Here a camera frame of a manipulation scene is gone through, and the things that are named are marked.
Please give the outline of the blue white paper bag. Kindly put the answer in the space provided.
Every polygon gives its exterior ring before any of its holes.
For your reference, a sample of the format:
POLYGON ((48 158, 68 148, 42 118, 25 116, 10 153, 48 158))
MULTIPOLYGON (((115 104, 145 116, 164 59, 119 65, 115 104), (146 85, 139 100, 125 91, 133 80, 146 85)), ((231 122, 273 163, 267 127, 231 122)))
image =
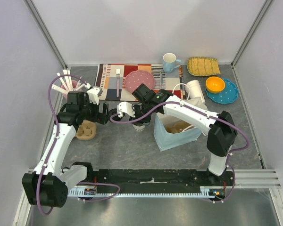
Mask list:
POLYGON ((157 113, 154 123, 154 138, 160 151, 165 151, 177 146, 187 144, 189 142, 196 141, 202 134, 202 131, 194 127, 185 130, 181 133, 168 133, 165 129, 166 126, 172 126, 180 120, 174 116, 168 116, 161 113, 157 113))

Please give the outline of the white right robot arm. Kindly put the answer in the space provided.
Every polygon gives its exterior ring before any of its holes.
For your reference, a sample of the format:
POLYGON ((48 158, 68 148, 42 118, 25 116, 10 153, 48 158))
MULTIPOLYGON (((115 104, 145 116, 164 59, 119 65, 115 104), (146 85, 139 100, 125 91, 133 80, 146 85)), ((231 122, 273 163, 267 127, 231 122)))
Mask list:
POLYGON ((207 181, 214 186, 223 181, 227 156, 237 137, 232 116, 228 112, 210 112, 164 89, 156 93, 144 84, 133 91, 133 96, 141 104, 133 108, 134 117, 130 119, 135 124, 147 123, 152 113, 161 113, 176 117, 204 132, 207 135, 207 149, 211 153, 207 181))

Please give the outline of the white paper coffee cup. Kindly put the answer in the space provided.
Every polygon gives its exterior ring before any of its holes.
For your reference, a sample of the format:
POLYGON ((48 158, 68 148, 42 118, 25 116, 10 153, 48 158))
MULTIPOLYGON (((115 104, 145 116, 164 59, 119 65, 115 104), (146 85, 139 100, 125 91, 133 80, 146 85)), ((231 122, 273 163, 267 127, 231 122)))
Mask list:
POLYGON ((141 132, 145 129, 145 125, 141 125, 141 124, 137 124, 137 125, 133 124, 133 127, 138 132, 141 132))

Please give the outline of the white paper cup stack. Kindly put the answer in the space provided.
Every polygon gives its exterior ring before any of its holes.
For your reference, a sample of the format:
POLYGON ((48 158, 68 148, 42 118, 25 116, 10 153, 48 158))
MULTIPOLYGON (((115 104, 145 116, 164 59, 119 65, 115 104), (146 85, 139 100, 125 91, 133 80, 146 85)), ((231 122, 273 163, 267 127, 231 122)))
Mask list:
POLYGON ((192 80, 186 83, 186 85, 188 87, 188 99, 200 97, 202 103, 204 104, 206 103, 201 86, 200 86, 200 82, 198 80, 192 80))

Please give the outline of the brown cardboard cup carrier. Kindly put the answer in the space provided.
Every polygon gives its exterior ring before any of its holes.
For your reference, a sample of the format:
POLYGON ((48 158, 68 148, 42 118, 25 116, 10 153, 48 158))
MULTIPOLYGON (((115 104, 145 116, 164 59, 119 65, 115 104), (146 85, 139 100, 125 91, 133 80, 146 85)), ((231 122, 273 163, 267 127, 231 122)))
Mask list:
POLYGON ((172 126, 166 126, 165 129, 168 133, 176 134, 181 133, 185 130, 193 128, 193 125, 185 122, 185 121, 178 121, 172 126))

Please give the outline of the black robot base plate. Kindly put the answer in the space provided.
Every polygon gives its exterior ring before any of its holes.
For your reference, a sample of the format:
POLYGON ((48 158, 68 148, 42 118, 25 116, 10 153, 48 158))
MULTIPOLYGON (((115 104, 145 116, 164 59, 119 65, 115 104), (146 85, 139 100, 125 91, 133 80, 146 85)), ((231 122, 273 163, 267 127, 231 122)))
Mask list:
POLYGON ((185 194, 199 193, 201 187, 230 187, 233 172, 216 176, 196 169, 99 169, 84 182, 115 184, 120 194, 185 194))

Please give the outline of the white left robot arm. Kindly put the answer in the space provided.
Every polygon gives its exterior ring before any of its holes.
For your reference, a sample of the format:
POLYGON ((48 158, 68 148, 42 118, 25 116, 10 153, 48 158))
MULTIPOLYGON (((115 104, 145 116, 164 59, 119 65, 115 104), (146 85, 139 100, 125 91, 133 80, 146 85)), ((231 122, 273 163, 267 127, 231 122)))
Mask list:
POLYGON ((99 111, 102 89, 93 87, 86 92, 70 91, 67 102, 55 116, 55 124, 48 146, 32 173, 25 173, 22 185, 31 205, 63 207, 68 191, 79 182, 90 185, 94 180, 92 165, 75 162, 62 173, 62 163, 68 147, 84 121, 106 124, 108 104, 99 111))

